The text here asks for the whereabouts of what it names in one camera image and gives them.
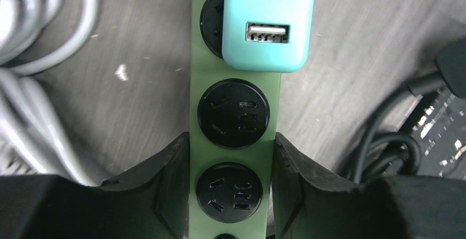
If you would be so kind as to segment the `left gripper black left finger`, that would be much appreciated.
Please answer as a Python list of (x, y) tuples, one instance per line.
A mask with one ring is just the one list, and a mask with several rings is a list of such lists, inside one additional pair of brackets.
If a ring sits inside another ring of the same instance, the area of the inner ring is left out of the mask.
[(183, 238), (189, 138), (98, 187), (58, 175), (1, 177), (1, 238)]

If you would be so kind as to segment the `green power strip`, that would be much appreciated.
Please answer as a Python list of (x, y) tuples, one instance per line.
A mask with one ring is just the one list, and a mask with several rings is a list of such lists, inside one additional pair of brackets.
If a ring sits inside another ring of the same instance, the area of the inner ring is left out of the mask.
[[(216, 238), (230, 234), (235, 238), (265, 238), (269, 208), (270, 179), (280, 94), (279, 73), (238, 71), (225, 64), (207, 47), (201, 36), (201, 11), (206, 0), (192, 0), (191, 82), (190, 82), (190, 196), (188, 238)], [(216, 82), (238, 78), (256, 85), (266, 96), (271, 121), (257, 143), (240, 149), (220, 147), (207, 139), (197, 119), (199, 101)], [(263, 185), (263, 197), (258, 209), (244, 221), (227, 224), (209, 217), (201, 208), (196, 186), (199, 177), (211, 166), (234, 162), (252, 169)]]

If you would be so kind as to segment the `teal plug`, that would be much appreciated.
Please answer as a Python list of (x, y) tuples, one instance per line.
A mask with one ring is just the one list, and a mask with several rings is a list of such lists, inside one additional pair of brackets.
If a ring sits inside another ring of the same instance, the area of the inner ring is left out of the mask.
[(222, 56), (237, 70), (292, 73), (309, 52), (314, 0), (224, 0)]

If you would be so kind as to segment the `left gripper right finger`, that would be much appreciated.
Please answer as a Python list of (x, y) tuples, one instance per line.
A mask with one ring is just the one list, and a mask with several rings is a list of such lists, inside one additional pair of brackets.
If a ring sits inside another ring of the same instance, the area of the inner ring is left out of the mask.
[(465, 238), (465, 182), (388, 176), (358, 185), (276, 134), (276, 238)]

